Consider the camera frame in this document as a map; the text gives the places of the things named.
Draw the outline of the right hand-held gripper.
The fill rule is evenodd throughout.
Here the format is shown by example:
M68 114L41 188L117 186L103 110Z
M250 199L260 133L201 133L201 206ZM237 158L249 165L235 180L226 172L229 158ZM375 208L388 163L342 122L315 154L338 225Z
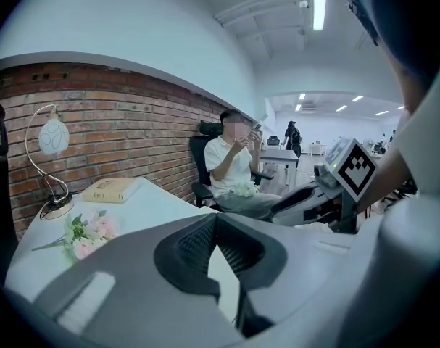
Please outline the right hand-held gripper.
M355 233L360 200L377 173L377 164L355 138L340 138L315 179L296 187L270 209L272 223L284 226L325 223L333 232Z

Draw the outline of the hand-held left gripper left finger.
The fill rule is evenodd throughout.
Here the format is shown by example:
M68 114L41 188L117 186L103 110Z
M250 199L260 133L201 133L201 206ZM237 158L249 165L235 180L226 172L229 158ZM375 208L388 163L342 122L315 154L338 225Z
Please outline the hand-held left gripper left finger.
M216 224L216 215L198 215L119 236L51 281L34 305L70 348L241 344L208 275Z

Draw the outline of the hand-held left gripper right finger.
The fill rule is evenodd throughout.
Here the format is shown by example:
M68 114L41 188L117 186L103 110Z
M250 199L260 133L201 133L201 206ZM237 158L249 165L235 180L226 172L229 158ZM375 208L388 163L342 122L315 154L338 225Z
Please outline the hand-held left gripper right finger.
M239 278L238 340L221 348L373 345L380 224L373 217L359 233L344 235L218 215L220 237L249 257Z

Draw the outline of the person's right forearm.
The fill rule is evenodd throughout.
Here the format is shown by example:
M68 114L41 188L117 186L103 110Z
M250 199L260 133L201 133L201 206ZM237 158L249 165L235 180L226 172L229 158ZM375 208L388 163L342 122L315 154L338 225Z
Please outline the person's right forearm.
M375 204L377 201L392 193L411 178L411 172L399 152L396 140L396 137L399 136L409 121L410 116L410 111L404 108L392 145L380 159L378 172L360 200L358 214L364 212L370 205Z

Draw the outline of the white flower bunch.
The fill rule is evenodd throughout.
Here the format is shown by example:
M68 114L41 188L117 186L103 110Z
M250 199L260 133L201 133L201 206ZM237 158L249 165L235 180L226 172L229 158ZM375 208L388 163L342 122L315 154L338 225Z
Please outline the white flower bunch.
M260 191L260 185L254 181L240 183L233 189L233 193L238 197L248 198L254 196Z

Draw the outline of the dark grey table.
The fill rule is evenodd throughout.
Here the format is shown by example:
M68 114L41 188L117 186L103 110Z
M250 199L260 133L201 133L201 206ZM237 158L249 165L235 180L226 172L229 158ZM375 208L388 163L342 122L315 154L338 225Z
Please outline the dark grey table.
M292 150L266 149L260 152L260 162L288 165L288 178L286 179L286 185L289 187L289 190L292 190L295 187L296 167L298 161L298 157Z

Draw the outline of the artificial pink green flower bouquet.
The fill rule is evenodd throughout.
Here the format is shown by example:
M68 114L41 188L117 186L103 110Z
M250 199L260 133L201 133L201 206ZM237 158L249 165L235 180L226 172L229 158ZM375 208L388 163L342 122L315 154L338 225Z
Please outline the artificial pink green flower bouquet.
M51 243L33 248L60 248L71 265L83 260L120 235L121 222L106 210L93 210L78 216L66 215L64 233Z

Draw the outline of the beige hardcover book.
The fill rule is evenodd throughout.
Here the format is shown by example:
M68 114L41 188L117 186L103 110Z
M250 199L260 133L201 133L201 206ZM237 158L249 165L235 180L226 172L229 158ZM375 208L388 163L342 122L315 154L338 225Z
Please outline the beige hardcover book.
M83 191L86 202L123 204L141 185L139 178L104 178Z

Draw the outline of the white globe desk lamp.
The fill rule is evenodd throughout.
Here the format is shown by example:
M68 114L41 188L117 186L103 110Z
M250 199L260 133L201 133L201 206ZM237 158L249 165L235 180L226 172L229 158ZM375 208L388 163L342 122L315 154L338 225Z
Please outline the white globe desk lamp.
M43 106L33 113L25 129L24 146L29 162L40 175L42 184L49 191L49 196L39 212L39 217L41 220L53 220L67 214L73 208L73 193L62 179L39 167L28 150L30 127L35 118L46 111L48 111L46 113L46 122L38 133L40 151L47 157L52 157L53 155L65 152L68 148L70 133L67 126L60 120L57 105L55 104Z

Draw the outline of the long ceiling light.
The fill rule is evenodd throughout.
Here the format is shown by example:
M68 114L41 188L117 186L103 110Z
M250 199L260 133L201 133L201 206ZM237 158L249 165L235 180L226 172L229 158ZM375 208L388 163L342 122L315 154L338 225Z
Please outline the long ceiling light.
M313 30L322 30L325 22L326 0L313 0Z

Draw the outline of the person's dark shirt torso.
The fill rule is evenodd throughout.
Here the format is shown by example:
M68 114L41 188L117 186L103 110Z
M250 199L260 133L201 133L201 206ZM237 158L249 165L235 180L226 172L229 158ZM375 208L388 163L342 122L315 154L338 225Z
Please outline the person's dark shirt torso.
M383 44L427 90L440 68L440 0L348 0L374 45Z

